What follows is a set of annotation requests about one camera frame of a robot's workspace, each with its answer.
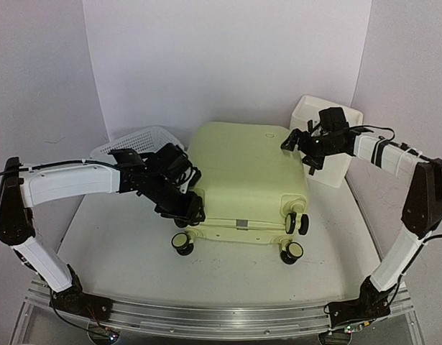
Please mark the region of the pale green hard-shell suitcase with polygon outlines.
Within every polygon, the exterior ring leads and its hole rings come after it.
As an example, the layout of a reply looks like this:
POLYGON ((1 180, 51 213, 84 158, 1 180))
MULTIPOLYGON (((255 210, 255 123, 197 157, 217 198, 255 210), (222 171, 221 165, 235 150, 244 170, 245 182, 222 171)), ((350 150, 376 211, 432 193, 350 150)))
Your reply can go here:
POLYGON ((172 246, 189 255, 196 239, 275 244, 285 264, 304 254, 296 242, 310 225, 308 182, 300 153, 283 149, 290 130, 282 126, 210 122, 188 147, 201 178, 191 190, 203 200, 203 221, 177 221, 172 246))

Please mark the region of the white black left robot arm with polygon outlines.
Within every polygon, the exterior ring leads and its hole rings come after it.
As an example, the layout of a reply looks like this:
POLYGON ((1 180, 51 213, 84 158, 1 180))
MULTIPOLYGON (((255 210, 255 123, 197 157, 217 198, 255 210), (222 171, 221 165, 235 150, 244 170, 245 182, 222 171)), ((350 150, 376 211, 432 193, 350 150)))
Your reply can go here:
POLYGON ((58 250, 88 195, 135 193, 179 224, 203 220, 201 197, 189 189, 201 171, 184 153, 138 154, 116 149, 103 157, 41 165, 7 160, 0 172, 0 242, 34 270, 50 290, 50 306, 105 321, 112 300, 84 290, 75 268, 58 250))

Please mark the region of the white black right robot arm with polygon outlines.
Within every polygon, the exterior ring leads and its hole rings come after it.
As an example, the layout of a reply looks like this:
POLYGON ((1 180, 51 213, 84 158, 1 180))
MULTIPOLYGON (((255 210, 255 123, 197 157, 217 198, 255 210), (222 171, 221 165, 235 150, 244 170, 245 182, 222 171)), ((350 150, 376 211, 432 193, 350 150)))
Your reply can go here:
POLYGON ((294 129, 281 144, 282 150, 298 150, 304 164, 320 170, 326 157, 346 154, 383 170, 407 187, 400 216, 400 230, 377 268, 364 279, 359 296, 327 303, 324 311, 330 329, 350 331, 390 314, 390 306, 412 263, 428 242, 442 239, 435 230, 442 222, 442 159, 426 157, 421 151, 394 137, 376 135, 376 126, 359 125, 319 135, 294 129))

